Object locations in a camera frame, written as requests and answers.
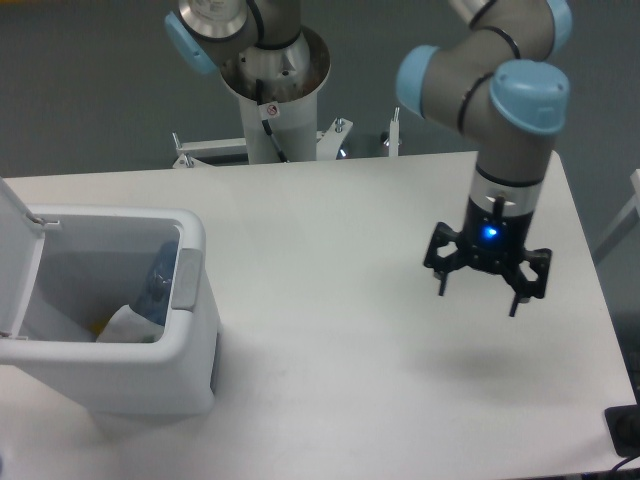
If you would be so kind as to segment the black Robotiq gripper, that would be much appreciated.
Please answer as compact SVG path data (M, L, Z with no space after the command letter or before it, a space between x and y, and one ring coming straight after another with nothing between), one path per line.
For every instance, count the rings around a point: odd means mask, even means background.
M466 266L491 274L502 274L514 291L509 316L531 298L546 294L553 252L548 248L527 250L525 241L533 213L496 218L469 199L461 232L438 222L423 265L433 271L443 296L450 273Z

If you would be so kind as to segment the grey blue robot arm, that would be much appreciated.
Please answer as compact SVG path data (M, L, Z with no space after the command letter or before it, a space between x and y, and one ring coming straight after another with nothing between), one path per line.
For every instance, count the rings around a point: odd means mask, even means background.
M543 298L549 249L525 246L570 94L548 63L572 29L564 1L457 1L469 37L423 45L402 60L399 103L479 146L460 231L434 229L424 264L445 281L469 267L501 276L514 303ZM317 95L330 71L322 38L297 1L182 1L165 31L202 75L219 73L239 101L249 161L319 158Z

